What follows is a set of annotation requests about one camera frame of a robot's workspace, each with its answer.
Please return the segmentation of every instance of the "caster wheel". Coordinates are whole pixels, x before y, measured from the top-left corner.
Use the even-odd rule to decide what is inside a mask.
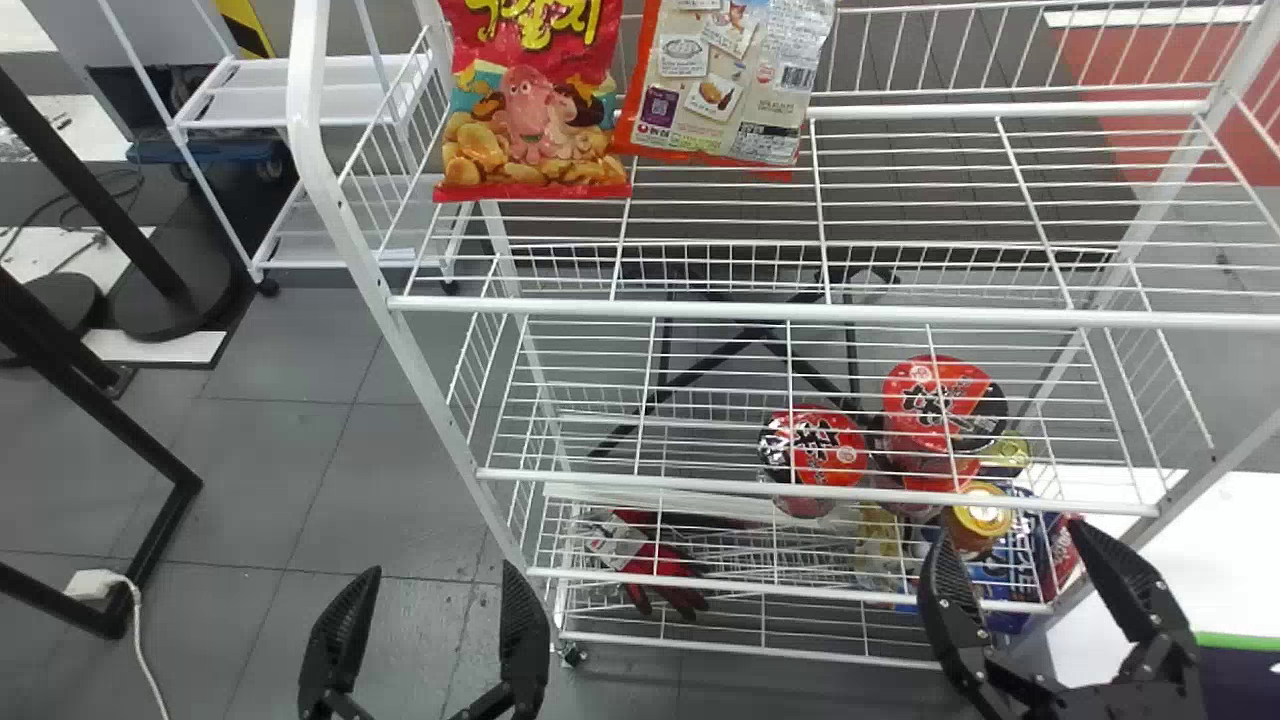
[[[568,643],[561,648],[561,661],[568,667],[579,667],[586,662],[586,651],[575,643]]]
[[[196,182],[196,173],[191,172],[191,167],[186,163],[174,163],[169,165],[169,173],[173,174],[173,179],[178,182]]]
[[[271,160],[261,160],[253,164],[253,174],[257,179],[268,184],[275,184],[284,179],[284,160],[274,158]]]

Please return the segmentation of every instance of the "barcode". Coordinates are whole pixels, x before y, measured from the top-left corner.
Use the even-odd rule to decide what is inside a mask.
[[[782,69],[782,82],[778,87],[783,90],[812,90],[813,78],[818,74],[817,70],[809,68],[788,67]]]

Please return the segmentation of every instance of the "gold can lid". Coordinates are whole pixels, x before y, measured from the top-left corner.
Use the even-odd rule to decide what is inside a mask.
[[[1005,434],[991,443],[991,447],[982,451],[982,464],[1000,468],[1027,468],[1032,464],[1032,447],[1015,430],[1005,430]]]
[[[1005,491],[991,483],[970,480],[960,491],[964,495],[984,495],[988,497],[1004,497]],[[1009,507],[992,507],[989,505],[956,505],[952,507],[956,521],[966,530],[987,538],[997,538],[1009,532],[1014,524],[1014,511]]]

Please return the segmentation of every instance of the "white cable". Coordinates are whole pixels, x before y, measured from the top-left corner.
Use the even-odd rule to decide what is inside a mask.
[[[169,720],[169,708],[164,705],[160,685],[156,684],[155,676],[151,675],[151,667],[147,666],[147,660],[142,656],[142,591],[138,589],[138,585],[133,584],[133,580],[124,575],[118,575],[116,582],[128,585],[129,594],[133,596],[133,653],[138,659],[138,666],[142,667],[142,674],[146,676],[147,684],[151,685],[151,694],[156,700],[156,706],[160,707],[160,717]]]

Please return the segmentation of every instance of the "power cord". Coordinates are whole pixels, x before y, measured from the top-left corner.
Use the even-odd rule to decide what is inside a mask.
[[[155,675],[151,674],[151,667],[142,655],[142,591],[138,589],[138,585],[113,570],[81,570],[72,577],[65,592],[76,600],[105,600],[111,588],[118,584],[128,587],[129,594],[133,597],[133,653],[138,659],[138,667],[142,669],[142,675],[147,679],[147,685],[151,687],[151,696],[155,697],[156,706],[160,708],[160,717],[169,720],[169,708],[164,703],[164,696],[160,694],[160,685],[156,684]]]
[[[137,205],[137,202],[138,202],[138,197],[142,196],[142,187],[147,182],[146,176],[142,173],[142,165],[140,165],[138,163],[133,163],[131,168],[116,168],[114,170],[106,170],[104,173],[99,173],[99,174],[96,174],[93,177],[97,178],[99,182],[101,182],[101,183],[105,184],[106,182],[109,182],[111,179],[115,179],[116,177],[128,177],[128,176],[132,176],[134,178],[133,183],[129,184],[128,187],[123,188],[123,190],[113,192],[111,197],[115,199],[115,200],[119,200],[122,197],[131,196],[129,201],[128,201],[128,205],[125,205],[125,208],[124,208],[124,211],[125,213],[132,213],[133,211],[133,206]],[[14,225],[13,228],[6,229],[5,232],[0,232],[0,237],[4,237],[4,234],[6,234],[9,232],[13,233],[5,241],[4,247],[0,247],[0,263],[3,263],[4,259],[9,256],[9,251],[13,250],[13,246],[18,242],[18,237],[22,236],[22,232],[24,229],[27,229],[28,227],[31,227],[31,223],[37,217],[40,217],[41,213],[44,213],[45,210],[47,210],[47,209],[52,208],[54,205],[61,202],[63,200],[67,200],[70,196],[72,196],[70,192],[63,192],[61,195],[56,195],[56,196],[54,196],[54,197],[51,197],[51,199],[41,202],[35,210],[32,210],[31,213],[28,213],[27,217],[23,218],[23,220],[20,223],[18,223],[17,225]],[[74,202],[74,204],[72,204],[72,205],[69,205],[69,206],[67,206],[67,208],[64,208],[63,211],[59,213],[59,215],[58,215],[58,227],[60,229],[65,231],[65,232],[76,232],[76,231],[84,229],[82,225],[68,225],[67,224],[67,218],[70,217],[70,214],[74,213],[76,210],[79,210],[81,208],[82,208],[82,205],[78,201]],[[56,273],[58,270],[61,270],[63,268],[65,268],[67,265],[69,265],[72,263],[72,260],[74,260],[74,259],[79,258],[81,255],[83,255],[84,251],[88,250],[90,247],[93,247],[95,245],[101,246],[101,245],[105,245],[105,242],[106,242],[106,236],[104,233],[101,233],[101,232],[95,233],[92,240],[90,240],[82,247],[79,247],[78,250],[76,250],[74,252],[72,252],[70,255],[68,255],[61,263],[59,263],[52,270],[50,270],[50,274],[51,273]]]

